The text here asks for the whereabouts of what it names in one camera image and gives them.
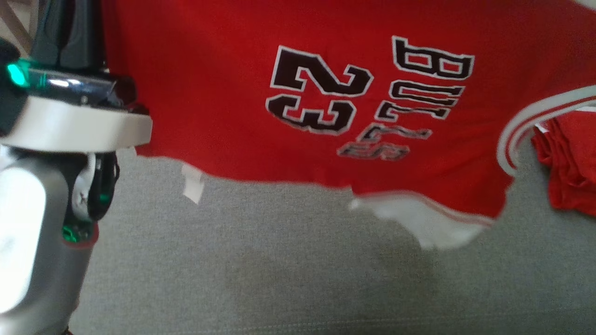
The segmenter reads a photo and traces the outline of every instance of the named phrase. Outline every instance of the red fabric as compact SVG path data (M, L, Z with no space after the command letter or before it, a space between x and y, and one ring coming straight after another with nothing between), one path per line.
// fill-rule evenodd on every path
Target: red fabric
M535 128L538 160L551 168L548 195L557 209L596 216L596 113L574 111Z
M211 175L241 181L351 187L359 195L406 190L460 212L494 218L512 181L497 160L508 155L498 148L505 126L528 105L596 85L596 13L569 0L103 4L110 70L135 78L140 100L154 120L153 139L139 152L184 160ZM400 68L395 37L412 48L473 57L470 76L450 79ZM312 75L299 71L306 82L302 92L280 88L273 85L280 46L318 55L344 86L353 86L344 74L348 65L369 71L372 81L365 93L347 97L324 91ZM410 56L409 62L425 62ZM444 73L460 70L449 62L441 66ZM391 97L397 80L463 89L453 96L422 94L456 100L453 106L438 106ZM588 97L582 93L559 103L596 99L596 87L590 89L594 94ZM324 113L332 101L348 101L355 116L338 134L298 129L266 107L281 94L300 97L299 108L289 111L294 120L303 108ZM444 107L449 113L441 119L395 112L397 121L379 121L375 113L383 101L414 111ZM336 121L326 113L318 125ZM420 139L394 132L381 134L379 141L361 140L373 123L432 134ZM367 149L348 151L359 158L342 151L357 145ZM403 157L382 155L395 154L391 150L398 146L407 147Z

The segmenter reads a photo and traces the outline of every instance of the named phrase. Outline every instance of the gray couch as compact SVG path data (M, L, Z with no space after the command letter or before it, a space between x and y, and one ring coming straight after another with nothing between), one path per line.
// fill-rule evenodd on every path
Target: gray couch
M123 151L73 331L596 334L596 221L553 211L527 142L522 156L495 228L423 252L347 211L347 192L209 179L195 205L179 163Z

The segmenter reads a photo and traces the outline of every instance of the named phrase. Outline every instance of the basketball jersey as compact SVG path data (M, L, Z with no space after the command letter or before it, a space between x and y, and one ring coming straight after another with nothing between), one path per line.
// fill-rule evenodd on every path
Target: basketball jersey
M571 0L104 5L110 70L154 120L140 154L351 188L429 246L492 225L527 129L596 103L596 12Z

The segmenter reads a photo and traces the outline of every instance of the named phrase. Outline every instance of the jersey armhole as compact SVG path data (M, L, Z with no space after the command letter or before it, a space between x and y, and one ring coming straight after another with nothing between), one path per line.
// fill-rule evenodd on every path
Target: jersey armhole
M533 125L586 106L596 106L596 85L557 94L522 109L499 137L496 158L503 171L510 176L516 174L518 144Z

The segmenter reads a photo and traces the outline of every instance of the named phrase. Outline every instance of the folded red garment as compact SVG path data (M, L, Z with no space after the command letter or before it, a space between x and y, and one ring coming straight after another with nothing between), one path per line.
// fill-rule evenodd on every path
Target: folded red garment
M535 127L538 160L551 168L550 202L596 216L596 113L574 111Z

